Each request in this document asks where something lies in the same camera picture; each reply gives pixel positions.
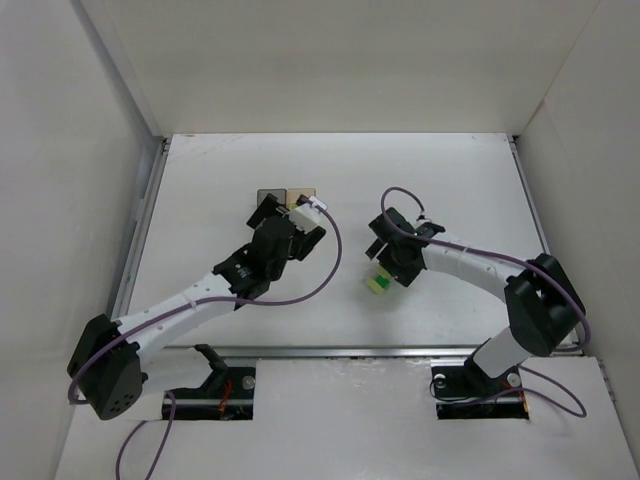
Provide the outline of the light green lego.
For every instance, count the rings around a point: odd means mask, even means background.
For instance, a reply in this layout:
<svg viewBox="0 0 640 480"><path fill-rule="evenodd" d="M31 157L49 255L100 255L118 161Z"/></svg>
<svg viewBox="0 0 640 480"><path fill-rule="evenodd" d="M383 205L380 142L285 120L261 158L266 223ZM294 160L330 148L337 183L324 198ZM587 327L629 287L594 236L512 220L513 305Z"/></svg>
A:
<svg viewBox="0 0 640 480"><path fill-rule="evenodd" d="M365 280L365 284L371 291L373 291L377 295L381 295L385 293L384 286L378 282L377 278L373 278L373 277L367 278Z"/></svg>
<svg viewBox="0 0 640 480"><path fill-rule="evenodd" d="M384 277L384 278L390 278L391 277L390 273L387 270L385 270L384 268L382 268L382 267L378 267L377 273L378 273L379 276Z"/></svg>

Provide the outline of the dark green 2x4 lego plate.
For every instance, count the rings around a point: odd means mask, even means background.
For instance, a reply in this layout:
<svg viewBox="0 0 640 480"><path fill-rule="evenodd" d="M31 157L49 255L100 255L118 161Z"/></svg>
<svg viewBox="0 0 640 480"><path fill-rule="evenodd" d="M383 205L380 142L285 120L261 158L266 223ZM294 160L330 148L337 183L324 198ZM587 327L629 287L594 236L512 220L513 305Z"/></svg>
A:
<svg viewBox="0 0 640 480"><path fill-rule="evenodd" d="M379 275L377 275L375 278L377 278L378 282L384 286L385 292L386 292L390 287L390 284L391 284L390 280L387 278L381 277Z"/></svg>

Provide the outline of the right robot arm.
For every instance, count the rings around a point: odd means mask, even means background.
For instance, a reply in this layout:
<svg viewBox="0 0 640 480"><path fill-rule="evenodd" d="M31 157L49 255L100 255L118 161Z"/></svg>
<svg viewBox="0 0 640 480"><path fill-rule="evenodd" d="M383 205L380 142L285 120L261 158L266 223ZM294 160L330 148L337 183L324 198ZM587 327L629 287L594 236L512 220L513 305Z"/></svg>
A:
<svg viewBox="0 0 640 480"><path fill-rule="evenodd" d="M392 280L408 287L423 271L456 277L504 303L508 326L465 361L473 379L496 379L530 357L548 357L586 309L559 261L521 260L473 247L444 227L408 222L389 208L369 223L376 240L365 251Z"/></svg>

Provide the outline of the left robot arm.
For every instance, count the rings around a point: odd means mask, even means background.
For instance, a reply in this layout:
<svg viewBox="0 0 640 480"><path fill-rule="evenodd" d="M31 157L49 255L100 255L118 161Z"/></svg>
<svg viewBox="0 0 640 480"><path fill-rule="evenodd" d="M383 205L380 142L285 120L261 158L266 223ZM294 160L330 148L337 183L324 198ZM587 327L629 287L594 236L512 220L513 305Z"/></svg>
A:
<svg viewBox="0 0 640 480"><path fill-rule="evenodd" d="M169 344L245 305L275 306L264 299L290 261L303 261L326 234L328 215L318 198L302 195L293 209L268 195L247 224L251 240L201 279L160 303L116 319L98 315L85 326L67 366L67 398L111 420L155 392L155 357Z"/></svg>

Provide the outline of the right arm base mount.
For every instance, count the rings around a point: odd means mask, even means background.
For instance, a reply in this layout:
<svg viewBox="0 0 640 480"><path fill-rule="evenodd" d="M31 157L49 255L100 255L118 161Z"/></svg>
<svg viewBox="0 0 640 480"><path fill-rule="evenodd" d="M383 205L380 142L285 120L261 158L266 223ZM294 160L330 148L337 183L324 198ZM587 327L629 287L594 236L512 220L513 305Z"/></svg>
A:
<svg viewBox="0 0 640 480"><path fill-rule="evenodd" d="M439 420L529 419L517 366L495 379L462 364L436 365L431 376Z"/></svg>

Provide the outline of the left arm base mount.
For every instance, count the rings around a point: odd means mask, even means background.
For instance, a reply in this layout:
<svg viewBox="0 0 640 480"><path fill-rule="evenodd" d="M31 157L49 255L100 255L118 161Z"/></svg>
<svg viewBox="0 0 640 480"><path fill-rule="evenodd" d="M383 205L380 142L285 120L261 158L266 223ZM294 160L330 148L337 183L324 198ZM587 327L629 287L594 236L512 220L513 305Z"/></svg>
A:
<svg viewBox="0 0 640 480"><path fill-rule="evenodd" d="M169 349L158 358L161 385L171 391L162 401L182 421L250 421L254 416L257 362L223 358L211 346Z"/></svg>

